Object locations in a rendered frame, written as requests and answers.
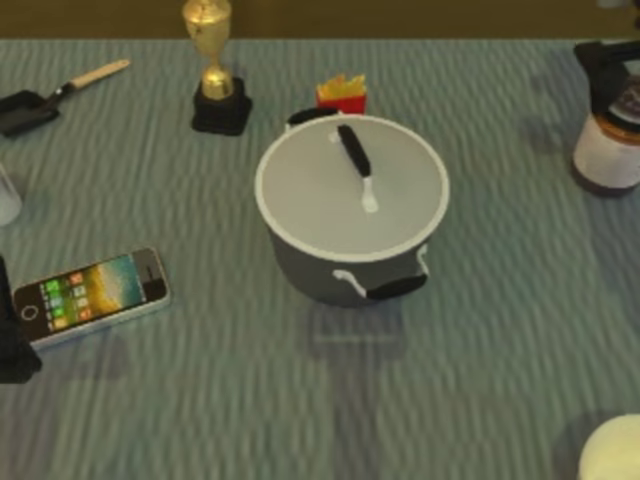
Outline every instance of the phone home button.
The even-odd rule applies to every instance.
[[[38,316],[38,307],[34,307],[33,305],[27,305],[22,309],[22,312],[20,312],[20,316],[22,317],[23,320],[30,322],[31,320],[33,320]]]

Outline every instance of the gold trophy cup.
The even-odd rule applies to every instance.
[[[198,132],[241,135],[253,102],[244,81],[220,65],[231,30],[231,5],[228,0],[188,0],[182,16],[197,50],[210,59],[194,96],[191,126]]]

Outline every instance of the black trophy base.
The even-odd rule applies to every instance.
[[[196,114],[191,128],[196,132],[218,135],[239,136],[244,132],[253,108],[253,101],[244,91],[244,81],[233,77],[233,95],[224,100],[211,100],[202,93],[202,83],[198,85],[193,103]]]
[[[604,198],[624,197],[625,195],[628,195],[631,192],[633,192],[637,187],[637,185],[632,185],[626,188],[610,188],[610,187],[604,187],[602,185],[599,185],[595,182],[592,182],[584,175],[582,175],[582,173],[580,173],[580,170],[578,170],[578,167],[576,167],[575,162],[573,161],[571,162],[571,176],[573,177],[573,180],[576,182],[576,184],[578,184],[580,187],[582,187],[584,190],[591,193],[592,195],[596,195],[598,197],[604,197]]]

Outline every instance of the table surface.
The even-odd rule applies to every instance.
[[[231,42],[255,110],[226,138],[189,128],[187,41],[0,42],[0,96],[133,60],[0,142],[26,195],[0,229],[14,286],[151,245],[173,290],[0,387],[0,478],[575,479],[586,436],[640,410],[640,194],[567,173],[587,112],[572,44]],[[428,287],[355,311],[285,281],[253,198],[284,120],[341,71],[452,184]]]

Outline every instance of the black shovel blade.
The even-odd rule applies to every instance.
[[[0,100],[0,133],[17,137],[55,120],[60,112],[43,108],[46,100],[35,92],[23,90]]]

